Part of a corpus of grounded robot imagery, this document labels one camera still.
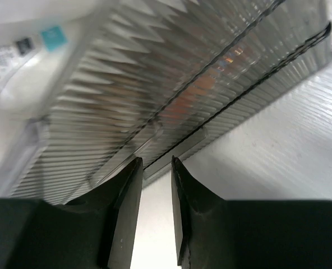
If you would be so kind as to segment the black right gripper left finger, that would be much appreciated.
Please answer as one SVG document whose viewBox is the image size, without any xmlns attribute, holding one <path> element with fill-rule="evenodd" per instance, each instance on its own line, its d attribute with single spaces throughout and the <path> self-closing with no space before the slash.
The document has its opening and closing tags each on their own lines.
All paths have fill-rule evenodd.
<svg viewBox="0 0 332 269">
<path fill-rule="evenodd" d="M 0 268 L 129 268 L 143 163 L 65 205 L 0 198 Z"/>
</svg>

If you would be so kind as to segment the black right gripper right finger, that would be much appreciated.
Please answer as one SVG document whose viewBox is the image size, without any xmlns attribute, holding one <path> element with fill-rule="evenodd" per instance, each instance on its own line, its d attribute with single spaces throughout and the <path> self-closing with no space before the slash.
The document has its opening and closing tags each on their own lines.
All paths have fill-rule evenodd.
<svg viewBox="0 0 332 269">
<path fill-rule="evenodd" d="M 182 268 L 332 268 L 331 200 L 225 200 L 172 161 Z"/>
</svg>

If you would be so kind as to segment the smoked acrylic drawer organizer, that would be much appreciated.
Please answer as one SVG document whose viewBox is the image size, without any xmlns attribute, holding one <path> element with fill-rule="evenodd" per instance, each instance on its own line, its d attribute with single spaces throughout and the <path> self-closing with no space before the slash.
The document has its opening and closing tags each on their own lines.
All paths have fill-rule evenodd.
<svg viewBox="0 0 332 269">
<path fill-rule="evenodd" d="M 140 156 L 150 167 L 330 25 L 325 1 L 121 1 L 88 24 L 42 109 L 43 147 L 14 197 L 65 203 Z M 200 121 L 160 113 L 236 45 L 245 90 Z"/>
</svg>

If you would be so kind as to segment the white cotton pad pack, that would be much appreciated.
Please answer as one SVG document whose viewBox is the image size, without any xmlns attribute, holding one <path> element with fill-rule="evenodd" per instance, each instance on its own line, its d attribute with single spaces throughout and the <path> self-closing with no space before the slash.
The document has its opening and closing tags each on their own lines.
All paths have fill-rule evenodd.
<svg viewBox="0 0 332 269">
<path fill-rule="evenodd" d="M 0 173 L 19 168 L 39 141 L 40 107 L 84 30 L 84 18 L 0 47 Z"/>
</svg>

